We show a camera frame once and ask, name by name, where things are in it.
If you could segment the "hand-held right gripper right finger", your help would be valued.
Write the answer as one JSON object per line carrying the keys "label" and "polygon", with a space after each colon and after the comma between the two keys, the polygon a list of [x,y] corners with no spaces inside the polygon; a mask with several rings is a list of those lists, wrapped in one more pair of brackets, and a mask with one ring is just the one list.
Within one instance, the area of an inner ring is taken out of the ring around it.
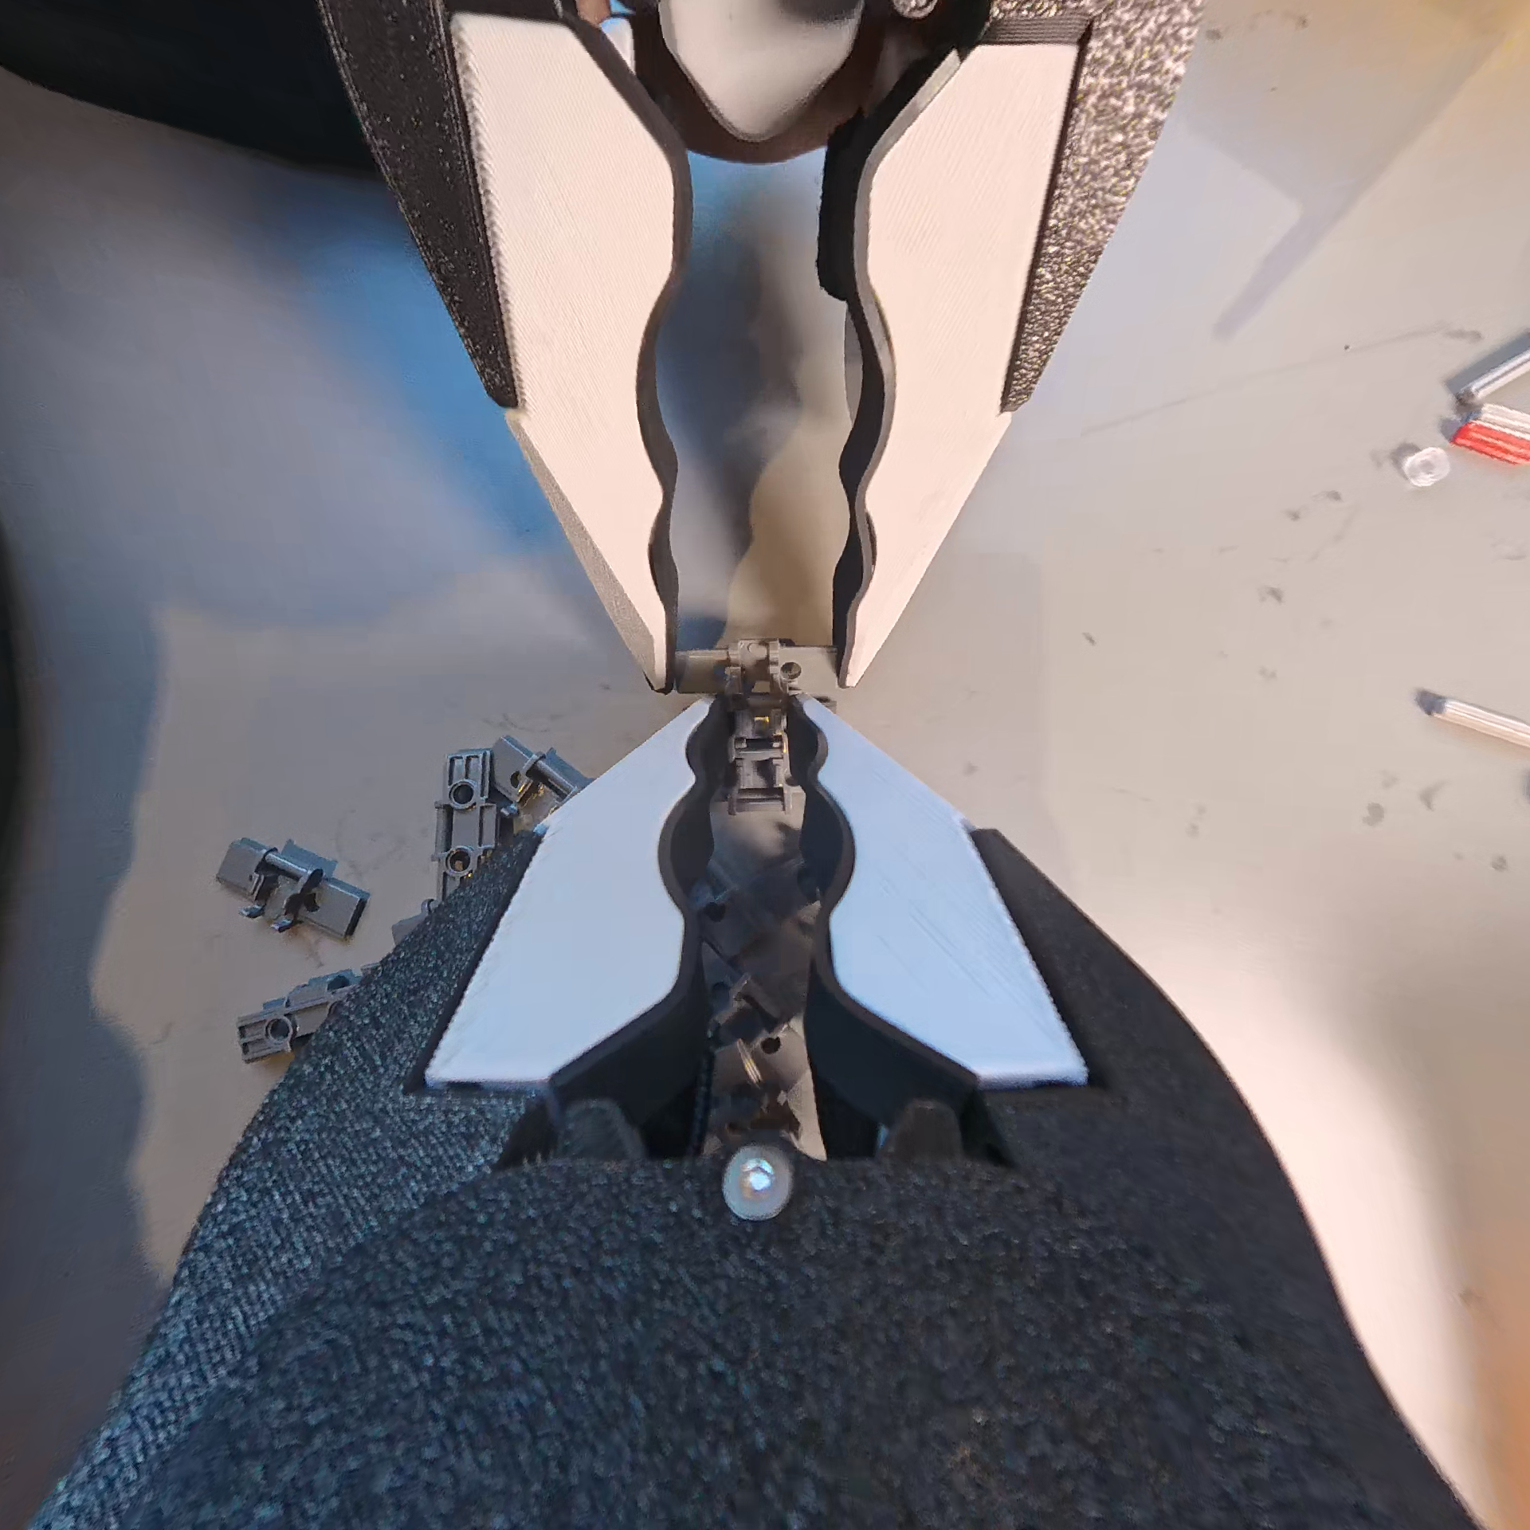
{"label": "hand-held right gripper right finger", "polygon": [[805,1037],[826,1155],[870,1157],[912,1103],[961,1132],[985,1094],[1083,1086],[967,819],[823,702],[792,704],[788,746],[819,895]]}

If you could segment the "small grey track link cluster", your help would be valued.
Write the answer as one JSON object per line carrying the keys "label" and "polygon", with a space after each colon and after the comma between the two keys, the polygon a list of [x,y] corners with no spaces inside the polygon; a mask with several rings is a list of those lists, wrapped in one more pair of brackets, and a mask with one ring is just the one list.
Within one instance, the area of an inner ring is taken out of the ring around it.
{"label": "small grey track link cluster", "polygon": [[[746,711],[732,720],[728,764],[710,809],[712,857],[692,882],[699,926],[699,973],[710,1012],[694,1094],[677,1106],[681,1146],[701,1154],[710,1139],[775,1130],[806,1145],[812,1090],[801,1010],[806,995],[816,891],[797,853],[799,813],[779,715]],[[502,737],[488,749],[451,753],[433,806],[437,899],[395,924],[393,944],[422,926],[491,859],[530,842],[548,817],[586,789],[588,778],[555,753]],[[349,941],[369,897],[335,879],[335,862],[287,840],[280,848],[238,839],[216,880],[245,900],[242,917],[276,933],[307,926]],[[242,1063],[289,1055],[347,997],[369,966],[320,973],[267,1001],[236,1024]]]}

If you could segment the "scatter of black red pins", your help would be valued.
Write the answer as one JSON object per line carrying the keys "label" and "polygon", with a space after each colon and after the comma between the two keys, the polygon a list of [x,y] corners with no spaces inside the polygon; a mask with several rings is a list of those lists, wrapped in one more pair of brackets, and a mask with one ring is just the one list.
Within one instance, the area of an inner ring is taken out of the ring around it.
{"label": "scatter of black red pins", "polygon": [[[1471,454],[1484,462],[1528,467],[1528,411],[1497,401],[1504,392],[1526,389],[1528,336],[1522,332],[1493,350],[1473,370],[1455,374],[1448,383],[1453,414],[1446,421],[1442,447],[1397,447],[1389,462],[1409,489],[1424,491],[1444,483],[1455,456]],[[1420,715],[1459,733],[1528,751],[1528,724],[1473,702],[1417,691]]]}

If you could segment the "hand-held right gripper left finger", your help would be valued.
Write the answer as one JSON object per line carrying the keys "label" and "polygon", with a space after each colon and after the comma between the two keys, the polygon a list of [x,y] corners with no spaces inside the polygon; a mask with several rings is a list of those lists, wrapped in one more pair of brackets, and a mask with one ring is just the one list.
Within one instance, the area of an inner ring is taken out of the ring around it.
{"label": "hand-held right gripper left finger", "polygon": [[426,1063],[426,1090],[610,1101],[650,1155],[699,1143],[712,1023],[694,890],[728,711],[701,700],[559,808]]}

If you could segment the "grey desk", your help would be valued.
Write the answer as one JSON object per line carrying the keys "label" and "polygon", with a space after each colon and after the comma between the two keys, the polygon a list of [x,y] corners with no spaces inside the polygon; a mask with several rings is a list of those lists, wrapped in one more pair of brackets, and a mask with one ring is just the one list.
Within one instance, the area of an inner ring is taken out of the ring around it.
{"label": "grey desk", "polygon": [[[852,726],[1147,970],[1377,1370],[1526,1525],[1526,4],[1209,4],[1153,161]],[[3,79],[3,1527],[98,1425],[278,1068],[236,1019],[429,891],[442,757],[601,773],[652,695],[388,190]],[[216,880],[335,862],[349,941]]]}

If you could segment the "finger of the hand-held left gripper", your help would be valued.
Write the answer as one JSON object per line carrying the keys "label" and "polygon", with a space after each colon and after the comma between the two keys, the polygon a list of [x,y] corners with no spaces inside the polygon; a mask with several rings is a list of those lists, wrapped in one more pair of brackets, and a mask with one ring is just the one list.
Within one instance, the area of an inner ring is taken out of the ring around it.
{"label": "finger of the hand-held left gripper", "polygon": [[830,239],[861,374],[832,596],[845,687],[1007,431],[1007,369],[1081,46],[1081,33],[1001,33],[923,57],[854,132]]}
{"label": "finger of the hand-held left gripper", "polygon": [[657,336],[692,232],[683,145],[621,50],[573,13],[455,13],[455,75],[508,341],[506,412],[621,640],[675,656],[675,451]]}

